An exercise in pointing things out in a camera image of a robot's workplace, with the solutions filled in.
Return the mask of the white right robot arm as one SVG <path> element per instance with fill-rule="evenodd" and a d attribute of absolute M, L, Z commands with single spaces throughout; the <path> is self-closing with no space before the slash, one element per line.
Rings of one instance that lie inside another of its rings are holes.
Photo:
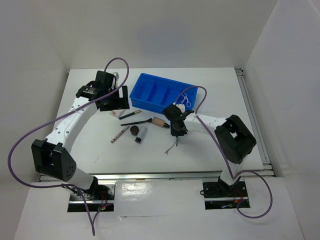
<path fill-rule="evenodd" d="M 218 178 L 218 190 L 223 196 L 230 196 L 240 180 L 245 159 L 257 144 L 240 117 L 234 114 L 227 118 L 207 116 L 193 110 L 182 111 L 174 104 L 166 107 L 163 114 L 170 121 L 174 137 L 182 137 L 188 132 L 211 136 L 225 162 Z"/>

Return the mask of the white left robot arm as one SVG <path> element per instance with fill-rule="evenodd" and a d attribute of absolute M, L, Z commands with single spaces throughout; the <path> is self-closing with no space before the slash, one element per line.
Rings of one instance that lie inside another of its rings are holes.
<path fill-rule="evenodd" d="M 128 88 L 122 86 L 123 96 L 116 90 L 119 74 L 97 71 L 95 80 L 76 93 L 69 115 L 43 140 L 36 139 L 31 151 L 36 172 L 80 188 L 88 200 L 100 198 L 108 188 L 98 179 L 77 167 L 71 156 L 72 146 L 88 120 L 97 111 L 129 109 Z"/>

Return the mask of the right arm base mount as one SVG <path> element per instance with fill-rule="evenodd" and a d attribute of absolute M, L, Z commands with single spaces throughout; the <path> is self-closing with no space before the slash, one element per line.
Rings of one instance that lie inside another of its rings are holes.
<path fill-rule="evenodd" d="M 237 204 L 240 208 L 250 208 L 249 195 L 246 184 L 240 181 L 231 191 L 223 193 L 218 186 L 218 182 L 203 182 L 203 190 L 199 193 L 204 197 L 206 210 L 236 209 Z"/>

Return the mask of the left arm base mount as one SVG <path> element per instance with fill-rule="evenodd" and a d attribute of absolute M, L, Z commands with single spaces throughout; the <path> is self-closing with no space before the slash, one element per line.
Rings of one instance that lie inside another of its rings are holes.
<path fill-rule="evenodd" d="M 82 194 L 86 200 L 88 210 L 96 213 L 98 210 L 102 212 L 113 212 L 115 208 L 115 182 L 106 182 L 105 187 L 107 192 L 103 191 L 98 197 L 89 195 L 83 191 Z M 83 213 L 86 212 L 85 202 L 82 196 L 78 193 L 75 187 L 71 188 L 67 212 L 69 213 Z"/>

